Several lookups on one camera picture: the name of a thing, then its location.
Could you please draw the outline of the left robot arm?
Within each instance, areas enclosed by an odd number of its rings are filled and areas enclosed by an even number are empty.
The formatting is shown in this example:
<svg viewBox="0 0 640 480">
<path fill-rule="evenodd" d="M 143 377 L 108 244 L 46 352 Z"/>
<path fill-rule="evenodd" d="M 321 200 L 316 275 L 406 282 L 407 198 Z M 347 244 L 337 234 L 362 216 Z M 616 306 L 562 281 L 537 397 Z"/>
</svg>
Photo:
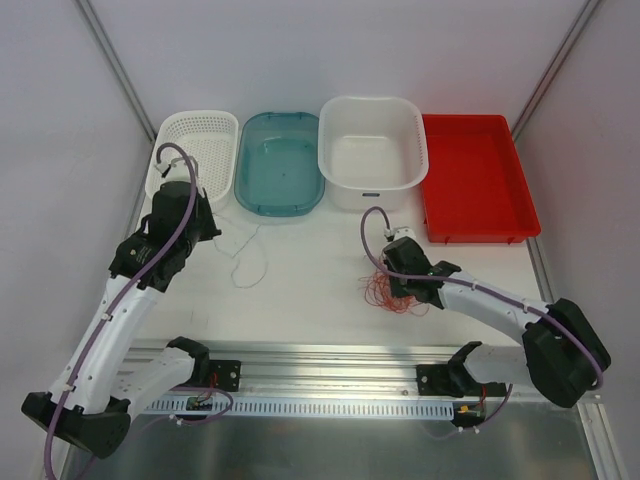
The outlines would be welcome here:
<svg viewBox="0 0 640 480">
<path fill-rule="evenodd" d="M 118 369 L 138 330 L 197 243 L 220 235 L 205 191 L 167 181 L 152 210 L 116 250 L 102 303 L 60 377 L 44 392 L 30 392 L 22 413 L 55 437 L 99 459 L 122 444 L 133 420 L 166 391 L 208 386 L 209 350 L 185 337 L 129 380 Z"/>
</svg>

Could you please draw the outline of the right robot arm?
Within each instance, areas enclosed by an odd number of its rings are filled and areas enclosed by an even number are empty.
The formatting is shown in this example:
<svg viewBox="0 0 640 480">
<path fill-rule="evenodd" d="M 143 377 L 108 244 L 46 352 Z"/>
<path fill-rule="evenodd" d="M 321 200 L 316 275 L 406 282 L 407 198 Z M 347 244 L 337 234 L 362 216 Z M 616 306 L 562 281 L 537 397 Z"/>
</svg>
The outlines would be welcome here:
<svg viewBox="0 0 640 480">
<path fill-rule="evenodd" d="M 440 394 L 462 397 L 484 384 L 519 384 L 570 408 L 601 386 L 611 357 L 575 302 L 519 297 L 450 262 L 433 264 L 409 237 L 387 245 L 382 258 L 393 295 L 463 314 L 514 342 L 495 347 L 472 341 L 461 347 L 432 381 Z"/>
</svg>

